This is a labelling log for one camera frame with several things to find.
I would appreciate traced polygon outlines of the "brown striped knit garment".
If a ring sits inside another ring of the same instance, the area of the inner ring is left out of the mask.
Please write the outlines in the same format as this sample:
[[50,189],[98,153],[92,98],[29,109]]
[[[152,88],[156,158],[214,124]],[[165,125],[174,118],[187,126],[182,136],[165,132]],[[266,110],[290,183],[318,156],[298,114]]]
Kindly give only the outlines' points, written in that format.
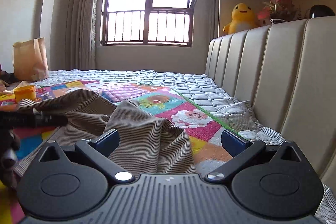
[[108,158],[135,176],[196,173],[188,134],[171,121],[141,110],[136,100],[115,105],[94,91],[79,89],[41,102],[24,99],[16,110],[65,115],[68,124],[50,136],[60,146],[95,139],[115,128],[120,144]]

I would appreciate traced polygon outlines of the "colourful cartoon play mat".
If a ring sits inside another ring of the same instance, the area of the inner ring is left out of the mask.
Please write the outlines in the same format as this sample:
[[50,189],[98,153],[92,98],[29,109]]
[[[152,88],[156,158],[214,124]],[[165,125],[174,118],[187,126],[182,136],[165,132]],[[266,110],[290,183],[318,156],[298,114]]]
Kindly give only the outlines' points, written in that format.
[[[139,101],[140,109],[159,118],[166,118],[183,128],[189,135],[196,164],[205,164],[205,168],[215,169],[211,164],[219,166],[232,159],[222,147],[221,135],[224,125],[220,125],[205,107],[192,104],[186,95],[177,88],[166,86],[149,86],[135,83],[116,83],[99,80],[75,80],[56,84],[50,87],[36,86],[35,102],[57,98],[72,91],[85,89],[102,95],[112,103],[119,104],[123,100]],[[48,139],[51,129],[18,129],[17,134],[22,140],[22,146],[17,151],[18,159],[28,155],[43,141]],[[1,183],[1,223],[18,223],[24,217],[23,211],[15,197]]]

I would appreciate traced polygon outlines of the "beige curtain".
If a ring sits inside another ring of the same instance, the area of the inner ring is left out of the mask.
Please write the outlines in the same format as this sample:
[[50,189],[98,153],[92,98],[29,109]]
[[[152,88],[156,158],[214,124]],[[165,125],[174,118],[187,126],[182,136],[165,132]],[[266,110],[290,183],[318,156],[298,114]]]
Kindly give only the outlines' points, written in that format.
[[91,70],[96,66],[97,16],[102,0],[70,0],[67,13],[65,68]]

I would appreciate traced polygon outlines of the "yellow round lidded container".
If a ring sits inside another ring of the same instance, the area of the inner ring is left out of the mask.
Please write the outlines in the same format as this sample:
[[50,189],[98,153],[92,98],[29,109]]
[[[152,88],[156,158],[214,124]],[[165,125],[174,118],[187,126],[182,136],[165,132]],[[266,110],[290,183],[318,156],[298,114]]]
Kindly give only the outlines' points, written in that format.
[[34,85],[26,85],[16,87],[14,89],[15,101],[18,103],[23,99],[35,100],[36,99],[36,87]]

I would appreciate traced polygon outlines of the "white quilted mattress pad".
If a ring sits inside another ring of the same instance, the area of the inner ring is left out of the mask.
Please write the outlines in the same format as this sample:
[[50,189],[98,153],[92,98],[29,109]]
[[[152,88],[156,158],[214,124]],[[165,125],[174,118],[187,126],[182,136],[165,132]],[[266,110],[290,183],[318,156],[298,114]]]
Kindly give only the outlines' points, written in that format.
[[[36,82],[36,86],[50,87],[75,80],[99,80],[116,83],[135,83],[149,86],[166,86],[182,94],[192,104],[205,107],[210,118],[215,118],[224,128],[239,133],[246,139],[261,139],[268,145],[280,145],[284,138],[273,129],[263,126],[257,119],[248,101],[239,101],[228,95],[205,74],[181,74],[173,72],[158,73],[153,70],[113,71],[73,69],[50,72],[45,80]],[[201,174],[210,171],[205,164],[196,164]]]

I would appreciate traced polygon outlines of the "pink red clothes pile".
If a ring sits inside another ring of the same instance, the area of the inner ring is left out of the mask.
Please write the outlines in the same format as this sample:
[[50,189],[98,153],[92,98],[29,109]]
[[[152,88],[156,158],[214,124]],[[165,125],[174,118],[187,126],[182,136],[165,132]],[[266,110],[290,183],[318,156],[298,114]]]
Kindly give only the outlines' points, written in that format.
[[2,70],[2,66],[0,65],[0,80],[6,87],[10,86],[13,83],[16,83],[18,80],[15,78],[14,73],[8,73],[7,71]]

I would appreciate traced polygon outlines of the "yellow duck plush toy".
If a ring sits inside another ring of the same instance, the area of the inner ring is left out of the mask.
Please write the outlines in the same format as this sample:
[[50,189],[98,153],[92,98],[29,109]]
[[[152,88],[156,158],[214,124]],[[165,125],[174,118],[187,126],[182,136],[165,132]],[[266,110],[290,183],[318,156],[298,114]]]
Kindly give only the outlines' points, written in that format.
[[259,26],[254,11],[244,3],[239,3],[234,7],[231,17],[231,22],[223,28],[224,34],[233,34]]

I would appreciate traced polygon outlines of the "window with brown frame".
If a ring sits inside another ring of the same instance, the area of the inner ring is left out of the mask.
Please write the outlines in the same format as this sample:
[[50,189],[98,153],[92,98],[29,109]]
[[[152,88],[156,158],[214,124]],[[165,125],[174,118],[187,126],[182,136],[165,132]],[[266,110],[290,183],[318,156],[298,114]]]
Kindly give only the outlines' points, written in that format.
[[190,47],[196,2],[103,0],[100,44]]

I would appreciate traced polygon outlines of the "black round speaker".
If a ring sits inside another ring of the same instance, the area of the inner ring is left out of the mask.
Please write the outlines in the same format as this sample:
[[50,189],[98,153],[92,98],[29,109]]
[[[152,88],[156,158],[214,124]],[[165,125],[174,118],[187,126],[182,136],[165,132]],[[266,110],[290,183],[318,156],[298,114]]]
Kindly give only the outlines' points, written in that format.
[[328,6],[317,4],[311,7],[309,18],[335,16],[335,12]]

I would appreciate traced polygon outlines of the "pink flower potted plant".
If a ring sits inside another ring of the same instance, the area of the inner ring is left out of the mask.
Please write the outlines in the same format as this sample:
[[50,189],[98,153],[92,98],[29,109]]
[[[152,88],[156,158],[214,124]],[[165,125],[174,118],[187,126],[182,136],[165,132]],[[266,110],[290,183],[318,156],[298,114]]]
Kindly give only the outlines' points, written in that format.
[[301,8],[297,8],[292,0],[268,0],[263,4],[263,9],[257,14],[260,26],[302,19]]

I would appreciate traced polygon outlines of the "beige padded headboard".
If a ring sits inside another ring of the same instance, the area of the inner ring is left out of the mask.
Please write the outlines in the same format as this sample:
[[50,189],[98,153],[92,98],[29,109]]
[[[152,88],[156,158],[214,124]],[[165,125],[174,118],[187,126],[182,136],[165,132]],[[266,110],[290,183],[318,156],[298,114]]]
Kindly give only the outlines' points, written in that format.
[[335,17],[267,25],[210,42],[205,73],[301,148],[335,188]]

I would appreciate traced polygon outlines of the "brown paper bag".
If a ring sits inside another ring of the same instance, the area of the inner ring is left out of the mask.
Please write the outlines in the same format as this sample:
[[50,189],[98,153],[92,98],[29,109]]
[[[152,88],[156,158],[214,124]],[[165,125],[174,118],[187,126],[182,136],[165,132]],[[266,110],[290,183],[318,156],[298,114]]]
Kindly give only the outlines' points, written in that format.
[[18,80],[40,81],[49,77],[45,38],[13,44],[14,75]]

